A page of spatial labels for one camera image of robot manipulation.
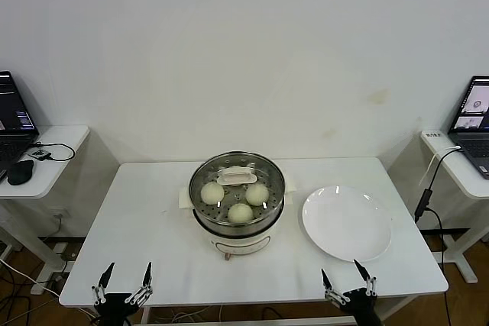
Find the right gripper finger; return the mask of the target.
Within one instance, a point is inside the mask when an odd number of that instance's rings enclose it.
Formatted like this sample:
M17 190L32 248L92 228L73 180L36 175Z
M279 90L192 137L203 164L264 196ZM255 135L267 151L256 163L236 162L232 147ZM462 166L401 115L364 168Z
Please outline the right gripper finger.
M362 279L365 281L365 294L376 295L377 277L371 276L367 269L362 266L357 260L354 260L354 263Z
M337 292L333 288L331 282L329 281L329 278L326 275L325 270L322 270L322 282L325 288L325 299L329 302L334 303L336 306L345 305L345 299L343 298L341 293Z

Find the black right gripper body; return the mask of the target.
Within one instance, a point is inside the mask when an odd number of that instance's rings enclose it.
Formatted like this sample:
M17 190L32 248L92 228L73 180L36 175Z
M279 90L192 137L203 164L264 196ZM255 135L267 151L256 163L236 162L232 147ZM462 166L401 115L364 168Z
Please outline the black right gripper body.
M355 319L357 326L381 326L382 321L375 312L376 296L367 295L366 288L354 289L343 294L345 304L342 311Z

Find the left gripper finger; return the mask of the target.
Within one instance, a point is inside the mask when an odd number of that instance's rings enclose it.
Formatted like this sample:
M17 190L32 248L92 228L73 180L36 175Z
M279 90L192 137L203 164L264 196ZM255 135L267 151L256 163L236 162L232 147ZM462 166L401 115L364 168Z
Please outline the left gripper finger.
M153 294L152 282L152 262L149 262L144 274L142 285L126 298L129 305L143 305Z
M92 293L94 296L94 304L101 305L106 302L105 290L108 285L108 282L112 275L112 270L114 268L115 263L112 262L106 271L100 276L99 281L96 285L92 286Z

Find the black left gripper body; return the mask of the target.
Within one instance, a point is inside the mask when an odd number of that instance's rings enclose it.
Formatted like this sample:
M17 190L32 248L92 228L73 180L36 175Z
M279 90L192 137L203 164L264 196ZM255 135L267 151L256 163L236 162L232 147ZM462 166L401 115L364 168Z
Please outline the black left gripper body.
M94 325L131 325L129 317L134 314L134 306L130 302L126 302L126 299L130 297L130 293L107 294L105 302L95 306L98 316L94 319Z

